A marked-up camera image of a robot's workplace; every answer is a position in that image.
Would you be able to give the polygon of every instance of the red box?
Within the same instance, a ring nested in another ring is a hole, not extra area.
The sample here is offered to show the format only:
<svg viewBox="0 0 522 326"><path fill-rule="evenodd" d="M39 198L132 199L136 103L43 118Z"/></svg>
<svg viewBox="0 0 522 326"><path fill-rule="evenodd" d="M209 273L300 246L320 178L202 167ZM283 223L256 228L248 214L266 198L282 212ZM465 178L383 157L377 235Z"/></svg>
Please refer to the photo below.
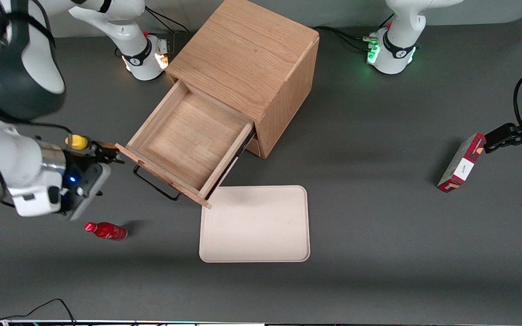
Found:
<svg viewBox="0 0 522 326"><path fill-rule="evenodd" d="M483 153L483 146L486 142L483 134L477 132L462 143L436 187L443 192L451 192L462 186L479 155Z"/></svg>

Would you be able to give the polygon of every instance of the black metal handle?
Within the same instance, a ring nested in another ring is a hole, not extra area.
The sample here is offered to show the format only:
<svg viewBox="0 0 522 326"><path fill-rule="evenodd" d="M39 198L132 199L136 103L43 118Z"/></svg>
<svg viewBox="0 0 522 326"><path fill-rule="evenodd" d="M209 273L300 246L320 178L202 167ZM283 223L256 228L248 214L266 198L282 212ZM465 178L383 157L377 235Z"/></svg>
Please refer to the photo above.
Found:
<svg viewBox="0 0 522 326"><path fill-rule="evenodd" d="M143 176L139 175L138 174L138 169L140 169L140 165L136 165L136 167L134 167L134 169L132 170L132 173L134 173L134 175L136 177L138 177L138 179L144 181L146 184L148 184L152 189L156 190L157 192L160 192L161 195L165 196L166 198L172 200L172 201L177 201L179 200L180 198L180 192L176 195L176 197L173 197L171 196L170 194L167 194L166 192L164 192L161 188L153 185L150 181L146 180L145 178L143 178Z"/></svg>

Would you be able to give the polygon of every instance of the wooden box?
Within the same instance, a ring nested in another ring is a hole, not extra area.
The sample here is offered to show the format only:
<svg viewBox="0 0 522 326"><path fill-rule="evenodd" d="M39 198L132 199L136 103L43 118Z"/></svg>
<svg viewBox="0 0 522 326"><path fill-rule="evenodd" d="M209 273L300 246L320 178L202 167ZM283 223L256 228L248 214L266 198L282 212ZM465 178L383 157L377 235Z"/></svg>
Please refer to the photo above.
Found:
<svg viewBox="0 0 522 326"><path fill-rule="evenodd" d="M210 207L240 148L266 158L306 99L318 41L308 27L225 0L166 69L176 84L119 148Z"/></svg>

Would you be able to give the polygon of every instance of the gray tabletop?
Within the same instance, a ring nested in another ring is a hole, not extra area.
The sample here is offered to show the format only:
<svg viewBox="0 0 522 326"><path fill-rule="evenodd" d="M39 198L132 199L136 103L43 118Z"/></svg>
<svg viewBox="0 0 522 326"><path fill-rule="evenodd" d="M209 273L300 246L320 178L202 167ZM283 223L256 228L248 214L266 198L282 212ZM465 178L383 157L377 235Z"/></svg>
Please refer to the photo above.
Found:
<svg viewBox="0 0 522 326"><path fill-rule="evenodd" d="M68 98L45 120L75 132L126 143L172 85L134 80L108 38L57 42ZM0 206L0 317L61 297L79 319L522 325L522 147L483 155L454 192L435 188L462 140L514 121L522 21L428 27L420 43L384 76L322 31L313 90L275 150L246 153L224 181L305 187L306 262L202 262L201 207L166 200L128 161L78 221ZM135 233L97 239L87 221ZM34 317L66 318L61 306Z"/></svg>

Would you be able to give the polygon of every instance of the red bottle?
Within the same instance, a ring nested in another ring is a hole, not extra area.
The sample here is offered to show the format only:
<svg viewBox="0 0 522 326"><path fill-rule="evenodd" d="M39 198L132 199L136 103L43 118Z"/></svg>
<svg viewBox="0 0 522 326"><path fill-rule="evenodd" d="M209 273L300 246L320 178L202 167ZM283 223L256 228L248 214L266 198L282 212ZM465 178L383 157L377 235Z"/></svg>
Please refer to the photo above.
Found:
<svg viewBox="0 0 522 326"><path fill-rule="evenodd" d="M93 232L96 237L110 240L124 240L128 235L127 229L108 223L107 221L100 223L91 223L91 221L89 221L83 229L88 232Z"/></svg>

